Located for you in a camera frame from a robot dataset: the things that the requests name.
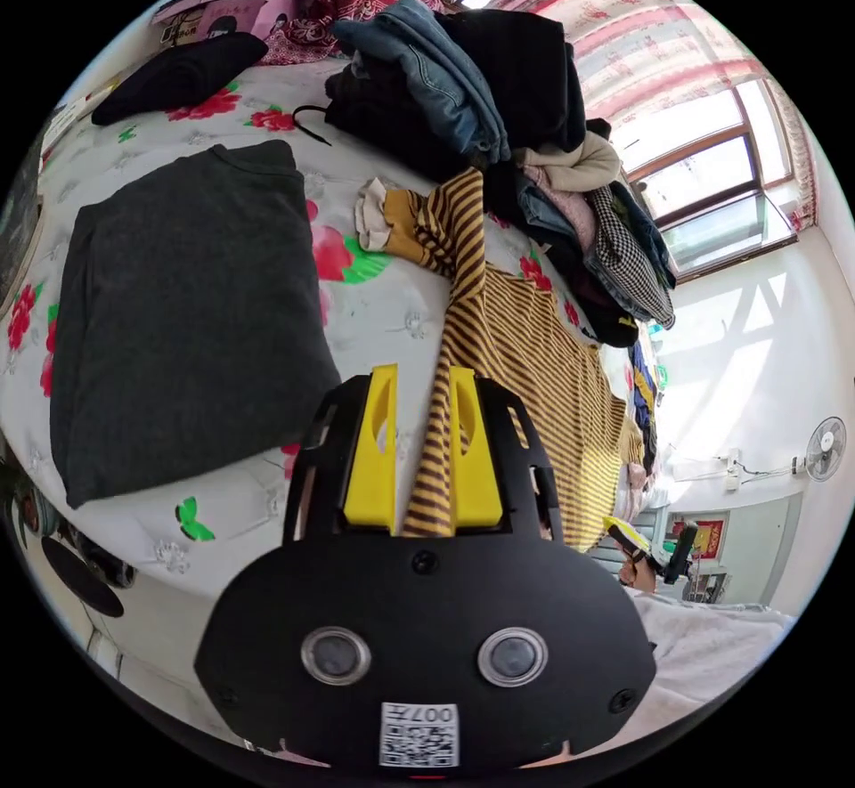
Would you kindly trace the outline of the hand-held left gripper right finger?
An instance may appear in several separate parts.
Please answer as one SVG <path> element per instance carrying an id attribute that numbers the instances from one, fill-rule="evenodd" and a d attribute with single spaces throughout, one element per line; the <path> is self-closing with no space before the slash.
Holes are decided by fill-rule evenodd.
<path id="1" fill-rule="evenodd" d="M 492 529 L 502 518 L 487 425 L 475 372 L 451 368 L 450 500 L 455 529 Z"/>

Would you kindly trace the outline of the person's right hand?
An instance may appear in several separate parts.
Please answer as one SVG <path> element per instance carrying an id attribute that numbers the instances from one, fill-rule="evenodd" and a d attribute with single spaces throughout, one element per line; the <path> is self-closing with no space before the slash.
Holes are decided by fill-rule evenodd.
<path id="1" fill-rule="evenodd" d="M 618 573 L 618 579 L 626 588 L 647 594 L 656 593 L 656 570 L 646 556 L 634 559 L 626 556 Z"/>

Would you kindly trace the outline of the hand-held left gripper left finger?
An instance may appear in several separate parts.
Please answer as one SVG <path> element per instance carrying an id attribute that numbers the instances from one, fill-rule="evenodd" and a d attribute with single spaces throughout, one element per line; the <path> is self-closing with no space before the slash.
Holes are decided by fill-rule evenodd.
<path id="1" fill-rule="evenodd" d="M 367 382 L 343 515 L 348 526 L 394 529 L 398 368 L 375 367 Z"/>

